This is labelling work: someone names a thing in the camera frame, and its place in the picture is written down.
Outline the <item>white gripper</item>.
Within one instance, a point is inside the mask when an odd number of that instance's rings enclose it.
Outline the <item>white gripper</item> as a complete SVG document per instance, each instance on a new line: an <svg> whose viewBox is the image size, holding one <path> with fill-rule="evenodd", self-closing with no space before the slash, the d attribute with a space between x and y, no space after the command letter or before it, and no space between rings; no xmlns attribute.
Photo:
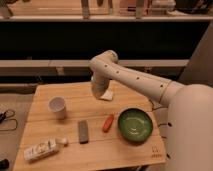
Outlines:
<svg viewBox="0 0 213 171"><path fill-rule="evenodd" d="M109 80L99 80L95 76L91 77L91 90L96 99L100 99L108 90Z"/></svg>

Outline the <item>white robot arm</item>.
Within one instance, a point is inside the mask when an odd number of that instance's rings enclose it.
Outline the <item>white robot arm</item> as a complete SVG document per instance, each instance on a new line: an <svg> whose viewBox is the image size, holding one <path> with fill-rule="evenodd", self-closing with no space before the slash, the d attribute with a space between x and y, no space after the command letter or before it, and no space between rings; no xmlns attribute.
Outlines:
<svg viewBox="0 0 213 171"><path fill-rule="evenodd" d="M168 109L165 171L213 171L213 88L184 85L118 64L107 50L90 60L92 93L100 98L115 80Z"/></svg>

